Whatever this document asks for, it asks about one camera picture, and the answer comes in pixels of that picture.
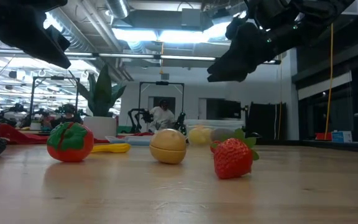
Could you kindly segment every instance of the toy strawberry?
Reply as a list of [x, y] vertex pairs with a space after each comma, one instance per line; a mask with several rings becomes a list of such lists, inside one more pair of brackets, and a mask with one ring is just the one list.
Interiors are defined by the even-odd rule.
[[220, 179], [237, 178], [250, 173], [252, 162], [259, 159], [259, 155], [251, 149], [256, 138], [246, 139], [241, 129], [236, 130], [233, 138], [229, 137], [211, 145], [215, 173]]
[[222, 143], [222, 142], [221, 142], [221, 141], [218, 141], [218, 140], [212, 142], [212, 144], [211, 144], [210, 147], [209, 147], [209, 149], [211, 150], [211, 152], [212, 152], [212, 153], [215, 153], [215, 149], [216, 149], [217, 146], [218, 146], [219, 144], [221, 144], [221, 143]]

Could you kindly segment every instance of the white planter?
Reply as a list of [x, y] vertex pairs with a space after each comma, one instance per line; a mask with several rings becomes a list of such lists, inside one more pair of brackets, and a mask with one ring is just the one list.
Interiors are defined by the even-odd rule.
[[41, 130], [41, 123], [31, 122], [30, 130], [36, 130], [36, 131]]
[[117, 121], [114, 118], [87, 116], [84, 125], [93, 132], [96, 139], [106, 139], [106, 136], [117, 134]]

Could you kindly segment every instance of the person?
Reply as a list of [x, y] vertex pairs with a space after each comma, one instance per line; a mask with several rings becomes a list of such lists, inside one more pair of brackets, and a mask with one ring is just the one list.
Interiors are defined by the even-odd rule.
[[159, 106], [150, 110], [153, 115], [153, 122], [150, 124], [151, 131], [158, 131], [161, 129], [171, 128], [175, 122], [175, 115], [168, 109], [169, 104], [167, 100], [161, 100]]
[[43, 125], [46, 128], [55, 128], [59, 124], [63, 124], [66, 122], [76, 122], [82, 124], [82, 119], [80, 116], [75, 114], [75, 107], [71, 103], [67, 103], [63, 105], [63, 110], [65, 115], [58, 119], [53, 119], [48, 121], [47, 119], [43, 120]]

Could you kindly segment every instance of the yellow ball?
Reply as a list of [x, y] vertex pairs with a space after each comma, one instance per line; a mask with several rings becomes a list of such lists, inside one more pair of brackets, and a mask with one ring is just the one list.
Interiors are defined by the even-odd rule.
[[204, 138], [206, 139], [206, 143], [211, 144], [212, 143], [212, 140], [211, 140], [212, 129], [204, 128], [202, 130], [202, 132], [203, 132]]
[[189, 142], [192, 144], [203, 145], [208, 142], [204, 135], [203, 128], [195, 128], [189, 131]]
[[150, 152], [160, 162], [179, 164], [186, 155], [186, 137], [177, 130], [161, 130], [153, 135]]

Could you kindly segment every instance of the man in white shirt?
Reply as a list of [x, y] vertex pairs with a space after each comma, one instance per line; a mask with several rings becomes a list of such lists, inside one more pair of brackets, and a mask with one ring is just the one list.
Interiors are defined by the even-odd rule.
[[161, 100], [160, 106], [156, 106], [150, 110], [150, 114], [153, 115], [150, 130], [157, 131], [172, 127], [172, 124], [175, 122], [175, 115], [168, 109], [168, 106], [167, 100]]

